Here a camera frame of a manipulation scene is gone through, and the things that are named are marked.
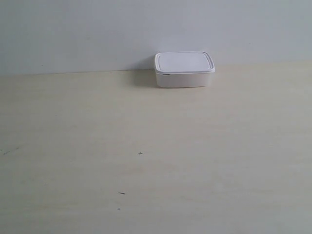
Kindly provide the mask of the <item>white lidded plastic container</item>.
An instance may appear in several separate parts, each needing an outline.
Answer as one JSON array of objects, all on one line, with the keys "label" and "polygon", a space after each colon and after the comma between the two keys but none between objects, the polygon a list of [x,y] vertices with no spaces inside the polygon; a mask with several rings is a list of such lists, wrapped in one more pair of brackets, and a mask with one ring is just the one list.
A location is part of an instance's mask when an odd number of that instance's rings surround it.
[{"label": "white lidded plastic container", "polygon": [[206,52],[162,52],[154,57],[156,83],[161,88],[208,86],[215,65]]}]

